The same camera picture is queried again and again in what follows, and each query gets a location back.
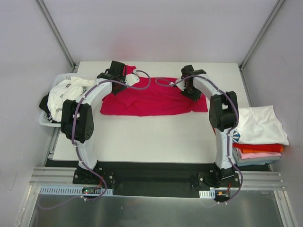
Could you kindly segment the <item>magenta t-shirt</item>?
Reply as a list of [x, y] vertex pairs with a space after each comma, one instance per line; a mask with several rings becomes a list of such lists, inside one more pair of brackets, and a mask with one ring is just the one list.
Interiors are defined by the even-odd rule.
[[177, 87], [163, 87], [151, 78], [147, 89], [126, 88], [116, 95], [110, 93], [103, 98], [100, 113], [121, 116], [162, 116], [178, 115], [189, 112], [208, 112], [206, 97], [200, 95], [194, 101], [181, 94]]

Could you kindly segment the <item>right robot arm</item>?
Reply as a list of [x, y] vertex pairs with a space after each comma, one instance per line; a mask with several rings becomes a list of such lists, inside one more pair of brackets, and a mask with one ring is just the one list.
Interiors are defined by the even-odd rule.
[[216, 159], [210, 178], [223, 187], [234, 176], [232, 136], [239, 122], [237, 95], [234, 91], [224, 92], [212, 82], [204, 70], [194, 70], [192, 65], [181, 69], [185, 89], [181, 92], [196, 101], [204, 94], [209, 100], [209, 121], [216, 135]]

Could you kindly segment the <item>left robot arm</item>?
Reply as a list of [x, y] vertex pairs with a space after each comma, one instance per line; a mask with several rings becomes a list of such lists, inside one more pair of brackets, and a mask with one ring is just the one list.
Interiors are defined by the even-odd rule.
[[71, 140], [78, 157], [78, 166], [85, 170], [84, 179], [95, 184], [100, 172], [95, 169], [98, 160], [94, 153], [93, 110], [112, 91], [125, 88], [126, 65], [112, 61], [109, 69], [100, 73], [92, 86], [75, 100], [65, 100], [62, 106], [61, 132]]

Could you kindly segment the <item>white floral print t-shirt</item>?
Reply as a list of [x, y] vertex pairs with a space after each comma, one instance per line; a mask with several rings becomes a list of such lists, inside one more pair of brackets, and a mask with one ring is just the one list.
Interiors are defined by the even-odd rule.
[[66, 100], [75, 100], [80, 97], [95, 80], [71, 77], [65, 79], [53, 87], [48, 96], [47, 107], [53, 121], [60, 122], [62, 119], [62, 106]]

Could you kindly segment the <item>white folded t-shirt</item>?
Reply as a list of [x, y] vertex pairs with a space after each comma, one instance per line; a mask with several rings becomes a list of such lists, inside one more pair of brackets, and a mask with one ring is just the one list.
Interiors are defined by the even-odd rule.
[[232, 140], [249, 145], [289, 145], [287, 134], [271, 105], [240, 108], [239, 123]]

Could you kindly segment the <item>black garment in basket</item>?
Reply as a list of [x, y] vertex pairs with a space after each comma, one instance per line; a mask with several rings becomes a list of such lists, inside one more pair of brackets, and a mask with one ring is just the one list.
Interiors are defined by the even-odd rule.
[[45, 95], [41, 101], [40, 101], [40, 104], [39, 104], [39, 108], [41, 110], [43, 110], [44, 112], [48, 112], [49, 109], [48, 109], [48, 98], [49, 98], [49, 93], [47, 95]]

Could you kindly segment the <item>pink folded t-shirt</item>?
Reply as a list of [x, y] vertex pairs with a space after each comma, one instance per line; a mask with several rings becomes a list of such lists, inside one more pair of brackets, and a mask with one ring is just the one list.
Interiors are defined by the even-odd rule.
[[241, 162], [248, 162], [248, 161], [270, 161], [270, 160], [279, 160], [281, 157], [280, 153], [236, 153], [235, 158]]

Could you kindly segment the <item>grey folded t-shirt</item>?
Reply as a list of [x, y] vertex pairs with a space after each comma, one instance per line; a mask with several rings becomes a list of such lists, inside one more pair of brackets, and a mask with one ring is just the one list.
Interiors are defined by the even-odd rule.
[[277, 160], [270, 160], [270, 161], [248, 161], [248, 162], [241, 162], [241, 161], [238, 161], [236, 158], [235, 158], [235, 154], [236, 153], [242, 153], [240, 151], [240, 149], [238, 148], [233, 148], [233, 157], [235, 159], [235, 162], [238, 166], [250, 166], [250, 165], [262, 165], [262, 164], [270, 164], [272, 162], [275, 162]]

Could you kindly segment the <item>red folded t-shirt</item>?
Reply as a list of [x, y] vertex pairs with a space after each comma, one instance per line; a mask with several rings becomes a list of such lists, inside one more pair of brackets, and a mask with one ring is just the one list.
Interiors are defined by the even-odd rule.
[[252, 150], [263, 150], [263, 151], [275, 151], [275, 152], [283, 152], [284, 147], [281, 144], [240, 144], [240, 143], [233, 143], [232, 145], [234, 148], [244, 148], [244, 149], [252, 149]]

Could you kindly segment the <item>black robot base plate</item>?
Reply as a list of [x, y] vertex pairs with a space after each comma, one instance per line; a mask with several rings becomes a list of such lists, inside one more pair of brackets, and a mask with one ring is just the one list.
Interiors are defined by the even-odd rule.
[[120, 196], [197, 198], [211, 188], [237, 190], [241, 182], [234, 168], [221, 171], [213, 163], [99, 161], [93, 171], [78, 166], [73, 184], [100, 184]]

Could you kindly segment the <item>aluminium frame post left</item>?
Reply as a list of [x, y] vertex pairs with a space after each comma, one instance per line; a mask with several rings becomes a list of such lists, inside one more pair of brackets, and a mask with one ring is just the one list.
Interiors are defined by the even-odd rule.
[[39, 10], [41, 11], [43, 17], [46, 20], [47, 25], [49, 26], [57, 44], [59, 45], [64, 57], [66, 58], [68, 65], [71, 68], [72, 72], [75, 72], [77, 69], [77, 63], [75, 62], [75, 60], [73, 59], [46, 3], [44, 0], [35, 0], [35, 3], [37, 4]]

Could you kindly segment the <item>aluminium frame post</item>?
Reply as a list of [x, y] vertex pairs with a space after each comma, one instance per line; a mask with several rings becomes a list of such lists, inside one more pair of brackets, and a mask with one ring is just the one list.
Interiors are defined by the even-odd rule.
[[37, 4], [39, 10], [41, 11], [43, 17], [46, 20], [47, 25], [49, 26], [57, 44], [59, 45], [64, 57], [66, 58], [68, 65], [71, 68], [72, 72], [75, 72], [77, 69], [77, 63], [75, 62], [75, 60], [73, 59], [46, 3], [44, 0], [35, 0], [35, 3]]
[[257, 49], [258, 45], [260, 44], [263, 37], [266, 35], [267, 31], [269, 30], [270, 26], [274, 22], [275, 18], [277, 17], [278, 13], [280, 12], [283, 5], [286, 3], [286, 0], [277, 0], [274, 4], [270, 14], [268, 15], [267, 19], [265, 20], [264, 24], [262, 25], [260, 31], [258, 32], [256, 38], [254, 39], [251, 47], [249, 48], [247, 54], [245, 55], [243, 61], [239, 65], [239, 70], [242, 72], [246, 67], [247, 63], [251, 59], [253, 53]]

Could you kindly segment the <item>aluminium front rail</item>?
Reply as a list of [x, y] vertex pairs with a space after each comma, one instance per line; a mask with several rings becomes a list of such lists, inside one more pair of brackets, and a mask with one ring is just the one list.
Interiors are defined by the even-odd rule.
[[[33, 170], [31, 185], [71, 185], [76, 168], [36, 167]], [[285, 191], [286, 184], [279, 172], [242, 171], [242, 189]]]

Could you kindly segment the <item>aluminium frame post right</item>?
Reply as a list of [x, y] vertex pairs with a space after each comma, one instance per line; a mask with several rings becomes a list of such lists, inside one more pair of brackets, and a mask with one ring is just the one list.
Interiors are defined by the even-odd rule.
[[249, 48], [247, 54], [245, 55], [243, 61], [239, 65], [239, 70], [242, 72], [246, 67], [247, 63], [251, 59], [253, 53], [257, 49], [258, 45], [260, 44], [263, 37], [266, 35], [267, 31], [269, 30], [270, 26], [274, 22], [275, 18], [277, 17], [278, 13], [280, 12], [283, 5], [286, 3], [286, 0], [277, 0], [274, 4], [270, 14], [268, 15], [267, 19], [265, 20], [264, 24], [262, 25], [260, 31], [258, 32], [256, 38], [254, 39], [251, 47]]

